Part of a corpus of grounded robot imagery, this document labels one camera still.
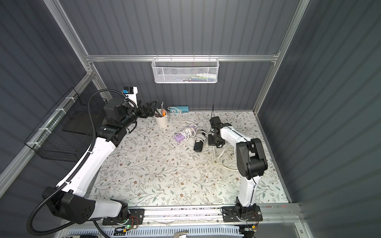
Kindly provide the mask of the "teal power strip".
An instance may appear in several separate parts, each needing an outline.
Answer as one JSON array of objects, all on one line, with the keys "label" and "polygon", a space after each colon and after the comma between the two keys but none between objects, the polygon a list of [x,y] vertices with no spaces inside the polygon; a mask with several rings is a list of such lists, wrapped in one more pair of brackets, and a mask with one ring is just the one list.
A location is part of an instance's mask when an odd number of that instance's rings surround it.
[{"label": "teal power strip", "polygon": [[170,106],[168,107],[168,110],[170,113],[188,113],[189,108],[188,106]]}]

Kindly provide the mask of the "black power strip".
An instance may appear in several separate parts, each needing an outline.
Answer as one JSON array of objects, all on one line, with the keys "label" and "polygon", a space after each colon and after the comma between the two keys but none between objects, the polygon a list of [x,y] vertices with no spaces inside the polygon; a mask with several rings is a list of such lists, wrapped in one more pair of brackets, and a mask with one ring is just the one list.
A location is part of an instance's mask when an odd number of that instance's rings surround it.
[{"label": "black power strip", "polygon": [[193,147],[193,150],[197,153],[200,153],[202,152],[202,149],[203,149],[203,145],[204,145],[204,142],[203,141],[196,141],[194,143],[194,147]]}]

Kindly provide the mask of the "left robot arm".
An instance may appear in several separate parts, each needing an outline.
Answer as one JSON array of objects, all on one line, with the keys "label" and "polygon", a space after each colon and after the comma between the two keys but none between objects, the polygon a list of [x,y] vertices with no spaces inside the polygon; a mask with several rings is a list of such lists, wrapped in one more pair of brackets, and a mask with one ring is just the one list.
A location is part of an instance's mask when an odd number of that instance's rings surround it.
[{"label": "left robot arm", "polygon": [[128,205],[117,200],[95,201],[85,198],[87,189],[106,158],[136,125],[139,118],[155,115],[157,101],[141,104],[126,99],[113,99],[104,105],[105,119],[96,128],[95,141],[56,188],[48,187],[42,196],[54,216],[82,224],[96,218],[115,218],[125,223],[130,218]]}]

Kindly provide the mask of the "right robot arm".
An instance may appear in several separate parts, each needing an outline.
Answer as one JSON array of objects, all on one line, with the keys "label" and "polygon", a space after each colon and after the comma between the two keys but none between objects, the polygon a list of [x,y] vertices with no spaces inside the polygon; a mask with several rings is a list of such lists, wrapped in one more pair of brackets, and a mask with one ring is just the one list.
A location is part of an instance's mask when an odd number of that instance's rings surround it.
[{"label": "right robot arm", "polygon": [[249,209],[255,207],[257,185],[268,169],[262,141],[241,134],[231,124],[222,123],[219,117],[212,117],[209,121],[211,134],[208,135],[208,144],[222,148],[228,142],[236,151],[237,169],[243,177],[240,192],[236,199],[236,208]]}]

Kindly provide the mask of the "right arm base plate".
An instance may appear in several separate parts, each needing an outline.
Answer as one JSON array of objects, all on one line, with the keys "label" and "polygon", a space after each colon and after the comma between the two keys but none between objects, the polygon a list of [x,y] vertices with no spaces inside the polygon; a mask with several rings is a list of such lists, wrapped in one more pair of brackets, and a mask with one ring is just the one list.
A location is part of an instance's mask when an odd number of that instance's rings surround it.
[{"label": "right arm base plate", "polygon": [[236,206],[224,206],[220,208],[222,213],[223,221],[225,223],[229,222],[261,222],[263,221],[263,216],[261,208],[254,204],[250,207],[240,207],[238,204]]}]

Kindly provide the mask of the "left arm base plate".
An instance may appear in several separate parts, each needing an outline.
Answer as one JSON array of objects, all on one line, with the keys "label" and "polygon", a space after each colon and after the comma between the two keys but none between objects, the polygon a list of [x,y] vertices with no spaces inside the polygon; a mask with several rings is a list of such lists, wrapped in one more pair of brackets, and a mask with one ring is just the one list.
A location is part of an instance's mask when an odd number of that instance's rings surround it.
[{"label": "left arm base plate", "polygon": [[106,217],[102,221],[103,226],[117,225],[141,225],[144,219],[144,209],[128,209],[126,212],[121,212],[117,217]]}]

